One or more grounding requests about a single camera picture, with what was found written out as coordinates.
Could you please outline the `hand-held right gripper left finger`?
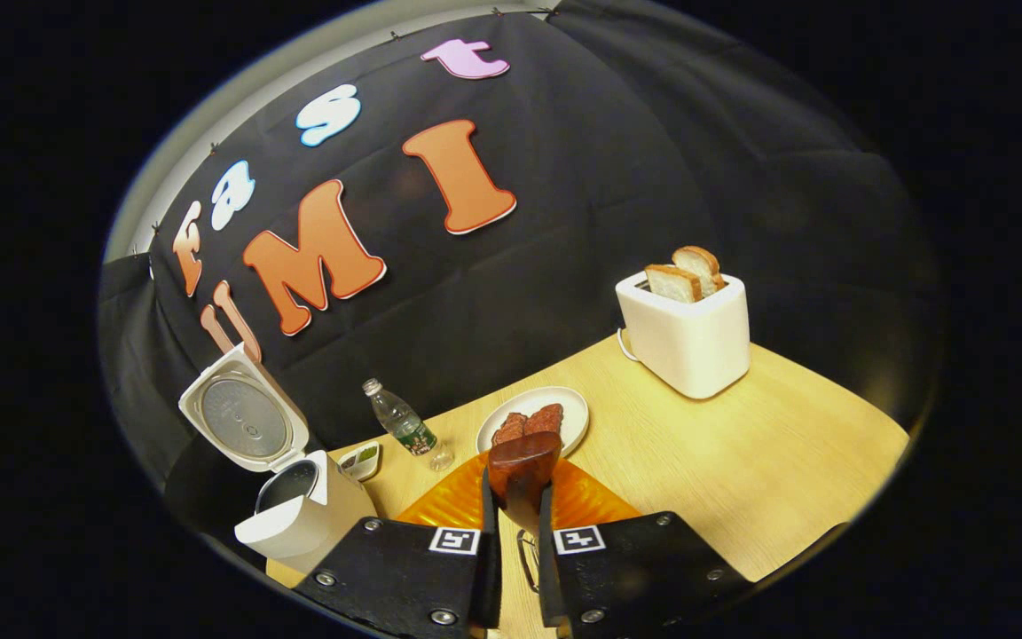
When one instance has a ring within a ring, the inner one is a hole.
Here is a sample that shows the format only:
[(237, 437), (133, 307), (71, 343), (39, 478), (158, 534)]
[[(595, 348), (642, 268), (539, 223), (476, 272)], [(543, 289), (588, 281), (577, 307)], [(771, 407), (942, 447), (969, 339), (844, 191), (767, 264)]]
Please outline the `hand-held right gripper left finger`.
[(487, 454), (394, 518), (362, 517), (295, 586), (374, 638), (483, 638), (499, 626), (502, 558)]

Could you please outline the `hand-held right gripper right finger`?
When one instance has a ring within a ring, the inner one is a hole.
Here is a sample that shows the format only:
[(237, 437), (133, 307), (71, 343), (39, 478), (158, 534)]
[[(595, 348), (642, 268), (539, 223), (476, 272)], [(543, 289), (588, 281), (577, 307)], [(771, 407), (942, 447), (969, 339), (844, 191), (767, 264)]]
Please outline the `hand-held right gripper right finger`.
[(753, 583), (681, 514), (641, 514), (559, 460), (542, 496), (539, 592), (563, 638), (689, 638)]

